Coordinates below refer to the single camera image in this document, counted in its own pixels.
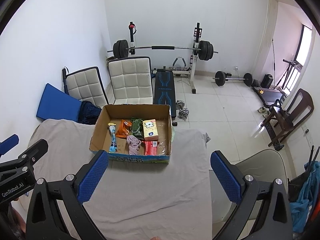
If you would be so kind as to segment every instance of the sneaker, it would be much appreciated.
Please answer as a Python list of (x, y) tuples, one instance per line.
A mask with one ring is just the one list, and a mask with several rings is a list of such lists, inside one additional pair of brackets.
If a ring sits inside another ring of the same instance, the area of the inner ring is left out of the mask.
[(266, 111), (268, 111), (268, 109), (266, 109), (264, 106), (262, 106), (262, 107), (260, 107), (260, 108), (258, 109), (258, 112), (259, 112), (260, 114), (263, 114), (263, 113), (265, 113)]
[(270, 111), (266, 111), (266, 112), (263, 114), (263, 118), (267, 119), (270, 114), (271, 114)]

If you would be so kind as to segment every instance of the green package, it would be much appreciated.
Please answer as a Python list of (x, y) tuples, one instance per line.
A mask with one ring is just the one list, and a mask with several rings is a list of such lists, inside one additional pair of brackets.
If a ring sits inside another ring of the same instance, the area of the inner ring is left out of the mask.
[(131, 134), (140, 140), (144, 140), (143, 136), (143, 126), (142, 126), (142, 119), (139, 118), (131, 118), (132, 127), (131, 127)]

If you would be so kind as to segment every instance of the brown wooden chair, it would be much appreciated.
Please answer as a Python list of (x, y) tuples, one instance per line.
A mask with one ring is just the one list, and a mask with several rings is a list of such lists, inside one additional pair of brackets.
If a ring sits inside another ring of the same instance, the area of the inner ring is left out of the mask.
[[(286, 119), (283, 115), (282, 115), (282, 111), (280, 110), (279, 107), (273, 106), (272, 110), (271, 110), (271, 114), (268, 116), (268, 118), (266, 118), (263, 121), (263, 124), (261, 126), (264, 126), (267, 122), (269, 122), (271, 119), (277, 120), (277, 123), (274, 125), (274, 127), (276, 127), (278, 124), (281, 128), (281, 132), (274, 138), (272, 139), (272, 141), (268, 144), (268, 146), (270, 147), (276, 140), (281, 139), (280, 142), (282, 142), (284, 139), (286, 139), (289, 134), (291, 134), (294, 129), (296, 129), (299, 125), (301, 125), (307, 118), (309, 115), (312, 114), (313, 110), (315, 109), (314, 105), (313, 105), (313, 101), (312, 98), (310, 96), (310, 94), (303, 90), (303, 89), (299, 89), (298, 92), (296, 93), (296, 95), (294, 96), (291, 104), (289, 105), (289, 107), (287, 108), (287, 112), (290, 111), (290, 109), (292, 108), (293, 104), (295, 103), (298, 95), (301, 94), (302, 95), (302, 99), (301, 101), (298, 103), (298, 105), (295, 107), (295, 109), (293, 109), (293, 111), (290, 113), (290, 120)], [(297, 122), (295, 125), (292, 125), (292, 123), (294, 122), (294, 120), (300, 116), (300, 114), (302, 114), (302, 112), (307, 108), (310, 107), (310, 111), (299, 121)]]

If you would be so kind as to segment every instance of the gray bed sheet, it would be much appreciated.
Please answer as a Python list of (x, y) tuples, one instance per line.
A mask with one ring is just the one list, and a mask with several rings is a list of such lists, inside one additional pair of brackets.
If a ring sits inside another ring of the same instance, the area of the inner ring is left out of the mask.
[[(30, 145), (43, 138), (48, 152), (34, 165), (36, 179), (61, 180), (76, 174), (93, 154), (94, 126), (67, 120), (46, 120)], [(212, 239), (209, 163), (205, 136), (198, 130), (177, 130), (169, 164), (110, 161), (84, 207), (108, 240)], [(31, 194), (20, 203), (28, 209)], [(78, 238), (61, 201), (59, 207), (71, 236)]]

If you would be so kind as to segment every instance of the window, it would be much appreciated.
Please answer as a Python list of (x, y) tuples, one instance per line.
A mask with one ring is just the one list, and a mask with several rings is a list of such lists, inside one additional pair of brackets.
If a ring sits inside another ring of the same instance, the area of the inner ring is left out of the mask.
[[(305, 64), (307, 55), (309, 52), (310, 48), (310, 43), (311, 43), (311, 34), (312, 30), (308, 28), (305, 25), (302, 25), (302, 30), (301, 30), (301, 36), (300, 36), (300, 42), (298, 45), (298, 49), (296, 52), (296, 56), (294, 57), (294, 61), (299, 62), (302, 66)], [(289, 95), (296, 84), (299, 76), (300, 76), (300, 69), (291, 67), (288, 69), (288, 78), (283, 84), (283, 90), (284, 92)]]

